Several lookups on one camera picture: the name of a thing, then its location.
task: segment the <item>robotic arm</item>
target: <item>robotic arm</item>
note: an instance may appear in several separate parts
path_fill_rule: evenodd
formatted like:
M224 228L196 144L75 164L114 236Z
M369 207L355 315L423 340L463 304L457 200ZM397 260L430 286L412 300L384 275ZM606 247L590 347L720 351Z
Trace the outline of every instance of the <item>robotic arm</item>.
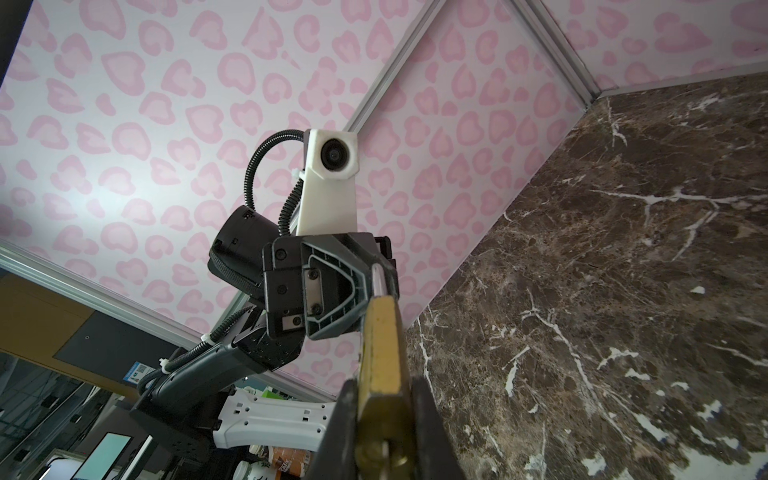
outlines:
M251 188L261 158L285 140L304 143L305 168L275 225L253 209ZM246 173L247 205L224 224L208 263L211 273L249 295L253 308L148 376L140 391L150 381L151 387L131 411L169 452L204 462L214 448L241 445L322 451L326 430L339 428L331 422L344 423L353 412L356 432L344 439L357 442L352 468L364 478L384 471L410 477L417 460L415 408L396 265L388 237L356 231L358 170L357 138L346 132L283 131L257 149ZM352 331L363 332L356 408L342 402L333 415L333 403L264 399L232 387L253 372L292 362L305 337Z

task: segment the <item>dark gray panel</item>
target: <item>dark gray panel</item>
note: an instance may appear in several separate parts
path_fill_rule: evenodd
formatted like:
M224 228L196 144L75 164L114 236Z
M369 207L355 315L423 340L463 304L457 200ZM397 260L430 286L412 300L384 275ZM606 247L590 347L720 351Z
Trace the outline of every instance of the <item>dark gray panel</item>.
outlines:
M54 358L126 385L123 377L141 362L157 368L176 346L101 312L94 312Z

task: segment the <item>white bracket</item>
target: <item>white bracket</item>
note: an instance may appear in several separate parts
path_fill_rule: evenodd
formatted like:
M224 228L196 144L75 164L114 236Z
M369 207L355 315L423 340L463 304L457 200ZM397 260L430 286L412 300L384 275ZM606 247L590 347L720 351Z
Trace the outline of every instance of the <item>white bracket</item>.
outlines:
M331 171L323 166L320 151L331 139L341 141L349 153L346 166ZM355 175L360 170L357 134L345 131L310 131L306 144L304 189L296 216L296 235L323 235L357 231Z
M219 413L214 444L219 449L270 445L317 452L335 406L266 399L236 389Z

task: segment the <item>white cable tie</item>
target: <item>white cable tie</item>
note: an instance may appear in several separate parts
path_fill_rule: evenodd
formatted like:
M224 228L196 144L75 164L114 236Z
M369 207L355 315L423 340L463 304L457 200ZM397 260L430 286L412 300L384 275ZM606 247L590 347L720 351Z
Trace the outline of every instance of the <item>white cable tie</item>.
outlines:
M203 340L203 342L207 343L210 346L215 346L216 345L216 342L214 342L212 339L210 339L210 333L204 333L200 337L200 339Z

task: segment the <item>blue and white sticker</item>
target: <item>blue and white sticker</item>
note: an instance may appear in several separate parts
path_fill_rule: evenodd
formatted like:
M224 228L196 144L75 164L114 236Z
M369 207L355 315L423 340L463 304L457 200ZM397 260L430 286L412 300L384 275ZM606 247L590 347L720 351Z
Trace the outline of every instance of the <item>blue and white sticker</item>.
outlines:
M155 369L150 367L149 365L144 365L141 362L136 362L131 367L130 370L128 370L128 373L125 374L123 377L123 380L125 380L128 383L133 383L134 385L138 385L139 381L144 378L145 375L147 375L150 372L153 372Z

